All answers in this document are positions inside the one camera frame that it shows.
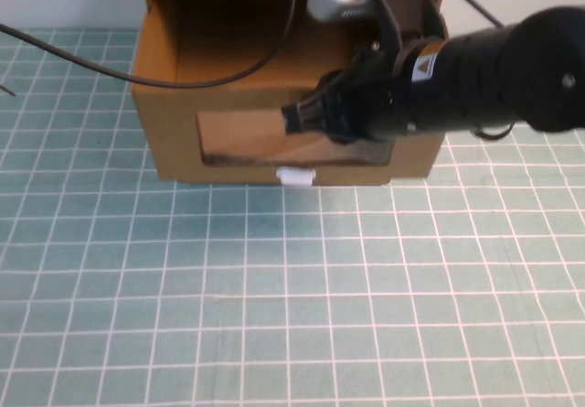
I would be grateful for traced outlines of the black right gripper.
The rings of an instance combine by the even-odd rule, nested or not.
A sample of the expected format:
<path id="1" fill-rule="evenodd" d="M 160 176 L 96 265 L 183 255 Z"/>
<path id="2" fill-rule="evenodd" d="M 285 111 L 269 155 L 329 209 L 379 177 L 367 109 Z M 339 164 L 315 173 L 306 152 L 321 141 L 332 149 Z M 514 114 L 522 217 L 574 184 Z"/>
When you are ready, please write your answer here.
<path id="1" fill-rule="evenodd" d="M 385 143 L 414 134 L 407 105 L 408 60 L 412 48 L 389 55 L 361 46 L 325 87 L 282 107 L 287 135 L 322 133 L 340 144 Z"/>

